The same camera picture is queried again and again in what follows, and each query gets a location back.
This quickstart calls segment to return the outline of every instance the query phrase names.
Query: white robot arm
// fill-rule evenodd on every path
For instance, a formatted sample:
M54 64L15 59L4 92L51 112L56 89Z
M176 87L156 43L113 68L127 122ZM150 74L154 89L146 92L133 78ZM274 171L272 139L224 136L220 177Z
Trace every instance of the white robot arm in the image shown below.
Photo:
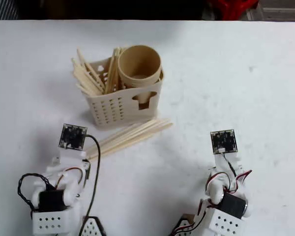
M97 217L88 216L83 220L81 195L89 178L90 163L82 151L86 134L85 127L64 124L58 154L47 166L44 174L25 174L19 181L18 194L31 208L33 234L35 236L105 236L106 233ZM21 192L26 176L40 177L31 201ZM98 171L95 178L95 195Z
M215 167L206 182L208 199L200 200L194 215L184 214L171 236L241 236L252 212L251 199L244 181L251 170L244 171L237 157L233 130L211 132Z

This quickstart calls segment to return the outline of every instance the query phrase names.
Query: paper cup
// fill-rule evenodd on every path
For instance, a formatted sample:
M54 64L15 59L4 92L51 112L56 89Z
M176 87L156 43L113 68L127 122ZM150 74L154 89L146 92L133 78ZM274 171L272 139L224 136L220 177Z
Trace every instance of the paper cup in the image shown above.
M118 59L119 76L128 88L154 84L161 73L161 58L148 46L137 45L124 50ZM139 103L146 103L151 93L138 94Z

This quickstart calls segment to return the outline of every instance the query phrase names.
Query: perforated basket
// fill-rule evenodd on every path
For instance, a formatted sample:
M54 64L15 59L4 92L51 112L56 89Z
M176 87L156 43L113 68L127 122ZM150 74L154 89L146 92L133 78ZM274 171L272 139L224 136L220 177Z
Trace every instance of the perforated basket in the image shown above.
M95 72L104 81L107 79L110 59L91 63ZM158 82L143 88L127 88L93 97L84 94L95 124L100 127L112 127L156 116L163 77L162 71ZM149 102L139 104L136 96L144 92L151 92Z

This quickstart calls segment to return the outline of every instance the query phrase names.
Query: red object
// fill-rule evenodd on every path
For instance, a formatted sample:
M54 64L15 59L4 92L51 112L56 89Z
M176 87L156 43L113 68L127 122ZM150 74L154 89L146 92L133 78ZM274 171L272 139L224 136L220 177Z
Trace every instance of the red object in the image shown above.
M208 0L222 13L222 21L237 21L247 9L256 8L259 0Z

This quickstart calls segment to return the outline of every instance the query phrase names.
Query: white table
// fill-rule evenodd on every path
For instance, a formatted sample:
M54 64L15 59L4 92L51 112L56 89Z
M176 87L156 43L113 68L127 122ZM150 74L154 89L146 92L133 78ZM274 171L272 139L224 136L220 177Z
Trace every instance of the white table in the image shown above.
M160 53L159 110L175 125L102 160L91 215L107 234L168 235L205 197L214 165L209 132L233 128L253 170L255 211L245 235L295 236L295 23L175 21L0 22L0 236L31 235L18 180L44 170L64 122L98 139L114 132L96 130L75 87L76 47L98 60L133 44Z

